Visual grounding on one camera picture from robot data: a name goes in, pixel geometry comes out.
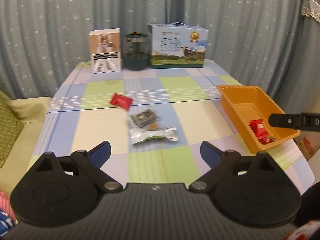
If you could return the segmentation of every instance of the table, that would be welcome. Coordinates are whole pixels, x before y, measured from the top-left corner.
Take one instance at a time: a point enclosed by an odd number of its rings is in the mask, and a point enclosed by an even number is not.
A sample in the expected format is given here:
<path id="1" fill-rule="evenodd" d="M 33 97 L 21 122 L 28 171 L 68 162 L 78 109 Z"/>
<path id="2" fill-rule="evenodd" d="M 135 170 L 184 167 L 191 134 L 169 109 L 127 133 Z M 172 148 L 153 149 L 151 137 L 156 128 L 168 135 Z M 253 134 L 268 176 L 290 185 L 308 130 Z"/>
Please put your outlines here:
<path id="1" fill-rule="evenodd" d="M 92 74 L 91 63 L 80 63 L 53 97 L 31 166 L 45 151 L 56 156 L 90 150 L 104 140 L 112 155 L 101 169 L 127 182 L 191 182 L 210 168 L 200 156 L 207 140 L 221 150 L 252 155 L 221 106 L 216 85 L 237 84 L 212 60 L 203 68 L 146 69 Z M 134 104 L 126 112 L 109 104 L 113 93 L 127 95 Z M 154 110 L 159 126 L 177 127 L 178 142 L 146 142 L 132 146 L 128 115 Z M 313 173 L 293 140 L 271 148 L 269 154 L 300 193 L 313 183 Z"/>

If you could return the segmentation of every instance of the orange plastic bin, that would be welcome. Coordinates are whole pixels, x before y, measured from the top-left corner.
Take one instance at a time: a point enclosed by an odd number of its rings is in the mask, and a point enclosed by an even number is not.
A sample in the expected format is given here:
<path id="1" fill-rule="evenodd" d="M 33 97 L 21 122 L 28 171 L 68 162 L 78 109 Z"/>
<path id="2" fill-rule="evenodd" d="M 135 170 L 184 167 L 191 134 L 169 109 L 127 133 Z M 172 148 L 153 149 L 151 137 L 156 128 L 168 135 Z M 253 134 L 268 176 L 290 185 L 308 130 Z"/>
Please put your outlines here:
<path id="1" fill-rule="evenodd" d="M 217 88 L 221 92 L 222 106 L 237 128 L 251 153 L 265 151 L 289 139 L 300 135 L 299 130 L 271 127 L 268 118 L 271 114 L 284 114 L 284 111 L 257 86 L 223 86 Z M 277 140 L 262 144 L 252 132 L 250 120 L 263 119 L 263 125 Z"/>

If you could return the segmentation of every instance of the white lace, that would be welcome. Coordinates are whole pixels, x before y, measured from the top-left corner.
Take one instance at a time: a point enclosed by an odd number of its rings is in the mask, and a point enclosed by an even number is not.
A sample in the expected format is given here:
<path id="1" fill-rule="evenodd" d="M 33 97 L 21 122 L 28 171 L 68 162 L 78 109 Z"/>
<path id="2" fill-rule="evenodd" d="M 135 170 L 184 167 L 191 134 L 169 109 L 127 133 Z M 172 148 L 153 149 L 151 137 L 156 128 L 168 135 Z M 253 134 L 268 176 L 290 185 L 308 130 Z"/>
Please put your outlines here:
<path id="1" fill-rule="evenodd" d="M 315 0 L 303 0 L 301 15 L 311 16 L 320 23 L 320 4 Z"/>

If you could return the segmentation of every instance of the beige sofa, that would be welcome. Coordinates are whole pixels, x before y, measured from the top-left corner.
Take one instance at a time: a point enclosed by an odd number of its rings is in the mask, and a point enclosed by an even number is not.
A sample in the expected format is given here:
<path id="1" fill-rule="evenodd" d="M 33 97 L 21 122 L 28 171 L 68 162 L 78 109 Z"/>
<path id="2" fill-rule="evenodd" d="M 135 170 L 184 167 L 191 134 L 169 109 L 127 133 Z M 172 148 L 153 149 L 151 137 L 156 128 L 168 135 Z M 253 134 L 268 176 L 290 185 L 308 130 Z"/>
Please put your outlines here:
<path id="1" fill-rule="evenodd" d="M 0 97 L 23 124 L 23 128 L 10 151 L 8 159 L 3 167 L 0 168 L 0 191 L 4 191 L 10 196 L 14 187 L 28 170 L 51 98 L 10 100 L 1 91 Z"/>

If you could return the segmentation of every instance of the jar lid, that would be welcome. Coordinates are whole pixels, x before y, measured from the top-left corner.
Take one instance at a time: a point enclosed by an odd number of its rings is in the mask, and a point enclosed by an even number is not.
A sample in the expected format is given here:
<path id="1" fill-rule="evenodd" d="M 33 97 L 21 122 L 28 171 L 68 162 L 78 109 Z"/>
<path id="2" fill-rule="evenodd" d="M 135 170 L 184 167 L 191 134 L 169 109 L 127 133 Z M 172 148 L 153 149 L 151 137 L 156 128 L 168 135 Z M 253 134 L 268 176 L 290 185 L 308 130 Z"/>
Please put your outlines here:
<path id="1" fill-rule="evenodd" d="M 126 38 L 144 38 L 147 36 L 148 36 L 147 34 L 140 33 L 140 32 L 132 32 L 125 35 Z"/>

